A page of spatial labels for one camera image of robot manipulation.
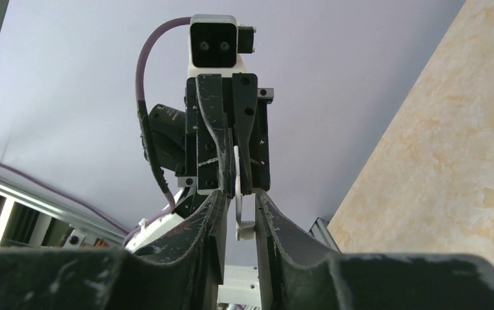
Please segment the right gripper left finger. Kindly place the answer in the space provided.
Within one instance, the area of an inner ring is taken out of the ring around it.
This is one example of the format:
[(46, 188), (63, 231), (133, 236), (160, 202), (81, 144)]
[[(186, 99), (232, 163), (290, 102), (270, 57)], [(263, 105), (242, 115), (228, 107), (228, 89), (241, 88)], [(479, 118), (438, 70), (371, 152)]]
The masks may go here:
[(0, 248), (0, 309), (215, 309), (223, 282), (227, 197), (134, 253)]

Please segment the white labelled AA battery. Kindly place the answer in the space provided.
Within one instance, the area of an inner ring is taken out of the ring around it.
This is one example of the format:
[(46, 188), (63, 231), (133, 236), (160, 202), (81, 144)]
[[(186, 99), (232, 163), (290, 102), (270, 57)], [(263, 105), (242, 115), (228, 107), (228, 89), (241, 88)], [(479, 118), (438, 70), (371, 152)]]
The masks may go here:
[(235, 182), (234, 182), (234, 199), (235, 199), (235, 222), (236, 222), (236, 239), (238, 241), (251, 240), (255, 236), (254, 221), (242, 220), (243, 209), (243, 194), (241, 188), (241, 176), (240, 176), (240, 157), (239, 146), (233, 147), (234, 155), (234, 168), (235, 168)]

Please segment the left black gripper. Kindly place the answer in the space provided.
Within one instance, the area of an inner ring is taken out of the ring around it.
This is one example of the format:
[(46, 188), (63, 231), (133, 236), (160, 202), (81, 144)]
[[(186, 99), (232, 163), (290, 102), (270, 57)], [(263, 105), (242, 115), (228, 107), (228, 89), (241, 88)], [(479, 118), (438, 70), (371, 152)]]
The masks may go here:
[(238, 146), (241, 193), (268, 191), (271, 88), (259, 88), (256, 74), (199, 74), (185, 91), (185, 166), (177, 175), (190, 178), (198, 194), (222, 191), (234, 196), (233, 147)]

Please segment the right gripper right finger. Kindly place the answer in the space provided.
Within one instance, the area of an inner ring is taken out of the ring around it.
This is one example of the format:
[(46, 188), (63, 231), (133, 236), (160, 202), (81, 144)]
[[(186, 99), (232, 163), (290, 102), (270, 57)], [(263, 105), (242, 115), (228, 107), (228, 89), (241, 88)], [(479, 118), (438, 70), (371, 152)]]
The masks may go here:
[(471, 254), (332, 250), (256, 193), (263, 309), (494, 309), (494, 267)]

